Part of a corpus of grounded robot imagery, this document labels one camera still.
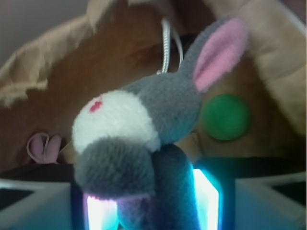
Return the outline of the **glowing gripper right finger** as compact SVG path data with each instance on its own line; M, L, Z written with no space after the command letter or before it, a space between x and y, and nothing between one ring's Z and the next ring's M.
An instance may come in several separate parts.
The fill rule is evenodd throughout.
M279 158L202 158L195 163L203 230L304 230L307 173Z

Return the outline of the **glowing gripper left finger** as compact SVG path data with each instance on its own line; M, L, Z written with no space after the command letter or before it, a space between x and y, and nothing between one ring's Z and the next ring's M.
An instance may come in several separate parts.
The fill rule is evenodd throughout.
M1 179L2 230L116 230L117 204L67 182Z

